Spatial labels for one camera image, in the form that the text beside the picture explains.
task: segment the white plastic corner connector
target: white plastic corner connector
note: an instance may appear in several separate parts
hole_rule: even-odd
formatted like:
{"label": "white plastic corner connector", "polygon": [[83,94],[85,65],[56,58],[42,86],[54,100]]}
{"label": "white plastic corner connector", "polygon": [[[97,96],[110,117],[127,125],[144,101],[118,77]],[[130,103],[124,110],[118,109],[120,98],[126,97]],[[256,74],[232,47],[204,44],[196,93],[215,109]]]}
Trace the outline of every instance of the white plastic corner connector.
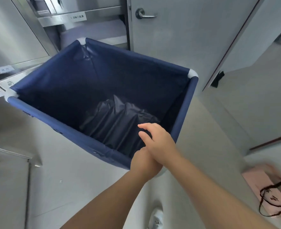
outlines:
{"label": "white plastic corner connector", "polygon": [[188,78],[190,78],[190,79],[191,79],[192,77],[194,77],[194,76],[195,76],[195,77],[199,77],[198,74],[197,74],[194,70],[192,70],[192,69],[189,69],[189,72],[188,72],[188,75],[187,75],[187,76],[188,76]]}
{"label": "white plastic corner connector", "polygon": [[81,45],[85,45],[85,38],[77,38]]}
{"label": "white plastic corner connector", "polygon": [[7,89],[5,92],[4,92],[4,98],[5,100],[8,102],[8,98],[10,96],[14,96],[14,97],[19,97],[19,95],[16,93],[16,91],[13,91],[12,89]]}

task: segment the stainless steel shelf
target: stainless steel shelf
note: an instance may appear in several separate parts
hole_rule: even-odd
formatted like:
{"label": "stainless steel shelf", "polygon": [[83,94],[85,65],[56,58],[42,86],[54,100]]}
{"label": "stainless steel shelf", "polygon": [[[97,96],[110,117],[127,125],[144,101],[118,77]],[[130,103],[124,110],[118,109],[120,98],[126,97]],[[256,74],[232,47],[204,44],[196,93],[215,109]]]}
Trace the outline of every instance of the stainless steel shelf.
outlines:
{"label": "stainless steel shelf", "polygon": [[94,19],[94,18],[99,18],[99,17],[109,17],[109,16],[114,16],[114,15],[124,14],[124,9],[123,9],[123,6],[119,5],[119,6],[100,8],[100,9],[94,9],[94,10],[78,11],[78,12],[72,12],[72,13],[39,17],[38,20],[43,27],[56,26],[56,25],[61,25],[61,24],[65,24],[65,23],[78,21],[78,20],[72,21],[70,19],[70,17],[73,14],[78,14],[78,13],[85,13],[87,19]]}

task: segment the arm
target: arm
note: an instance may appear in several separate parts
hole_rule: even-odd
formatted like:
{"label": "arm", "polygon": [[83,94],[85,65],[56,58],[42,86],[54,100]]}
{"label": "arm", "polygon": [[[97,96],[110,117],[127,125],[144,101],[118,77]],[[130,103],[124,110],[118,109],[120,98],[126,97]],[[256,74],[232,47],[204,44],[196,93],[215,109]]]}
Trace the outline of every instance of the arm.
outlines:
{"label": "arm", "polygon": [[163,164],[185,189],[207,229],[275,229],[233,195],[183,158],[169,133],[158,124],[141,124],[139,136],[152,156]]}
{"label": "arm", "polygon": [[144,184],[161,170],[146,148],[137,151],[131,170],[90,201],[61,229],[121,229]]}

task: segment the pink bag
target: pink bag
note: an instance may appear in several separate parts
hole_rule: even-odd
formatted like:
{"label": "pink bag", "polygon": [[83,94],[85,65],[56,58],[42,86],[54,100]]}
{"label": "pink bag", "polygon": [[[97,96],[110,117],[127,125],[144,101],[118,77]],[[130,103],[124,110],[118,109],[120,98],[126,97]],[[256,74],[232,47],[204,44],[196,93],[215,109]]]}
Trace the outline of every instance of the pink bag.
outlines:
{"label": "pink bag", "polygon": [[[242,176],[260,201],[259,212],[266,217],[281,217],[281,175],[271,165],[258,165]],[[268,215],[261,213],[261,206]]]}

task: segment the black strap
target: black strap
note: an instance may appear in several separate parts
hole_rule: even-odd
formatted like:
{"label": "black strap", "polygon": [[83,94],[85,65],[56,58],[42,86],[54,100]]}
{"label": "black strap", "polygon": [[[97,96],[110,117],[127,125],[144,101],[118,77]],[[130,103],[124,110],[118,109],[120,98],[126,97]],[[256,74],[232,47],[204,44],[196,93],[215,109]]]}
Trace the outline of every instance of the black strap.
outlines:
{"label": "black strap", "polygon": [[[261,213],[261,206],[262,206],[262,203],[263,203],[264,201],[266,201],[268,204],[270,204],[270,205],[272,205],[272,206],[281,207],[281,205],[275,205],[275,204],[273,204],[273,203],[270,203],[268,200],[266,200],[266,199],[264,198],[266,192],[268,192],[269,189],[278,188],[278,187],[280,187],[280,186],[281,186],[281,182],[279,182],[279,183],[277,183],[277,184],[275,184],[275,185],[269,185],[269,186],[267,186],[267,187],[265,187],[265,188],[262,188],[262,189],[260,190],[261,200],[260,200],[260,204],[259,204],[259,209],[258,209],[258,210],[259,210],[259,213],[260,213],[261,215],[263,215],[263,214]],[[263,215],[263,216],[265,216],[265,217],[272,217],[272,216],[278,216],[278,215],[280,215],[280,214],[281,214],[281,211],[279,211],[277,214],[274,214],[274,215]]]}

